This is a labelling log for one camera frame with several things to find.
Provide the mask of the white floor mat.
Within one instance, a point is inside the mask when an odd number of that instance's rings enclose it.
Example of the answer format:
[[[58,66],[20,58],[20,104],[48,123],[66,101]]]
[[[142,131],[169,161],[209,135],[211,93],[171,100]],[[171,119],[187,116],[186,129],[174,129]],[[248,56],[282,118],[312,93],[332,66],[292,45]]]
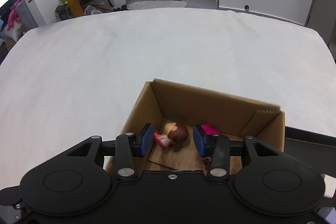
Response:
[[[185,1],[139,1],[131,3],[127,8],[130,10],[148,10],[159,8],[185,8]]]

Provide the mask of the magenta figurine toy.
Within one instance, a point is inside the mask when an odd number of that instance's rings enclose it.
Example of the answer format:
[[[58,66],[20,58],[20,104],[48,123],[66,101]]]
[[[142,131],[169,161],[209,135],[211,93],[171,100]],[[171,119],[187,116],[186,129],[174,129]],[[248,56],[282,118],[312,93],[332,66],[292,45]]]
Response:
[[[218,129],[213,128],[210,124],[202,124],[201,128],[207,135],[220,135],[221,134],[221,132]]]

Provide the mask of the brown-haired doll figurine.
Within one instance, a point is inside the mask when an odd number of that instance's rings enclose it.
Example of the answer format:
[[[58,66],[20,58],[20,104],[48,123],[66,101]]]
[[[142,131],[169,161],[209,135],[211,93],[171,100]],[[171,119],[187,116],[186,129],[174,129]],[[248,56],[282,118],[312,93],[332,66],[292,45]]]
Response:
[[[153,133],[157,145],[162,148],[181,147],[189,143],[189,131],[185,124],[181,122],[167,122],[163,125],[161,131]]]

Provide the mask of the black shallow tray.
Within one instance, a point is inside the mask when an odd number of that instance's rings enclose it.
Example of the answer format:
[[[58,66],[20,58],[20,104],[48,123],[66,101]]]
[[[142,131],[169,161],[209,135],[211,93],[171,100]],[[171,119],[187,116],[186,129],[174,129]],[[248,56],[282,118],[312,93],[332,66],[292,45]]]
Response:
[[[285,127],[285,153],[321,174],[335,177],[335,137]]]

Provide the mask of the brown cardboard box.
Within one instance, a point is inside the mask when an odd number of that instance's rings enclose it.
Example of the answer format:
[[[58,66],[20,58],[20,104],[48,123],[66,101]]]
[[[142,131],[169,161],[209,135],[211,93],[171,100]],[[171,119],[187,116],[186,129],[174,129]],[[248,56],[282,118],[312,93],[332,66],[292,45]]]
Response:
[[[195,124],[209,124],[230,140],[254,136],[280,151],[284,149],[285,114],[277,105],[159,79],[135,90],[118,84],[106,99],[110,124],[117,134],[137,134],[147,123],[163,131],[169,122],[181,122],[189,131],[188,140],[180,147],[162,148],[150,143],[147,155],[134,159],[138,173],[205,170],[205,161],[193,141]]]

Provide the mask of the white tablecloth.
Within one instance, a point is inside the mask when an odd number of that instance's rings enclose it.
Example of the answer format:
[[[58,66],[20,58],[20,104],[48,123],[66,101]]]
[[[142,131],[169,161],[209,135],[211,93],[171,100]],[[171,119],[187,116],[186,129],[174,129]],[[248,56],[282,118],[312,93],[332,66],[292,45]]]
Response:
[[[277,104],[287,126],[335,136],[335,62],[310,28],[209,9],[83,16],[28,31],[1,63],[1,187],[116,137],[153,79]]]

